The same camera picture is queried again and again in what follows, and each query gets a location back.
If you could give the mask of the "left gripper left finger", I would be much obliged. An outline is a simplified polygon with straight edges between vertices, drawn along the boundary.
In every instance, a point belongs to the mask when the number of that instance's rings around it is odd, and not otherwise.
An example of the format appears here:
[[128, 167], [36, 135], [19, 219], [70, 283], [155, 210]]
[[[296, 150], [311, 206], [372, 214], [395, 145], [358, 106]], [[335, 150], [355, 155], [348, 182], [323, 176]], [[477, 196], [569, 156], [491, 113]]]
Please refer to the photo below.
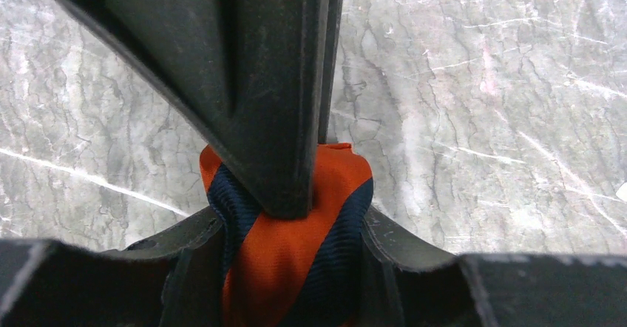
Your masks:
[[203, 209], [124, 250], [1, 241], [3, 326], [218, 326], [223, 225]]

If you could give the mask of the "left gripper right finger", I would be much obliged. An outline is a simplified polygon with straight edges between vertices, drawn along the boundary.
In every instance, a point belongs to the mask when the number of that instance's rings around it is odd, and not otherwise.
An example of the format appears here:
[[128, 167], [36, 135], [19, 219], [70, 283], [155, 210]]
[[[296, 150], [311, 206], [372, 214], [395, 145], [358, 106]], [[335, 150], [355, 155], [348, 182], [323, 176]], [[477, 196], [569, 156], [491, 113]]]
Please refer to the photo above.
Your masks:
[[454, 255], [370, 209], [360, 326], [624, 326], [626, 258]]

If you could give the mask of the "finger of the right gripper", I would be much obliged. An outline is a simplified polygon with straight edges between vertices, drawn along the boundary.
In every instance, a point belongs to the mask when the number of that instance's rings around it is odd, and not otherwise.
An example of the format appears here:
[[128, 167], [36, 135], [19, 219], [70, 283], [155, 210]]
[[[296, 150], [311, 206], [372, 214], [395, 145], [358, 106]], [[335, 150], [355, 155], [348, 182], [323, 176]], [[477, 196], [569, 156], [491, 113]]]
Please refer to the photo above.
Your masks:
[[307, 216], [342, 0], [56, 1], [183, 114], [270, 216]]

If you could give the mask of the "orange navy striped tie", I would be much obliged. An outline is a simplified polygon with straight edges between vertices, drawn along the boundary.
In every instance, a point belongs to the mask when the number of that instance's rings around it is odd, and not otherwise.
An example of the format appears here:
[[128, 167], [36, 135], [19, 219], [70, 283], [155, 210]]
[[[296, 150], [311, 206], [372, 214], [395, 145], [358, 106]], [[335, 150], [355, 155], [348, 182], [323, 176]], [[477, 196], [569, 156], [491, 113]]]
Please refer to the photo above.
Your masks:
[[353, 325], [373, 176], [349, 143], [318, 146], [313, 207], [303, 219], [265, 213], [210, 146], [200, 173], [224, 224], [224, 326]]

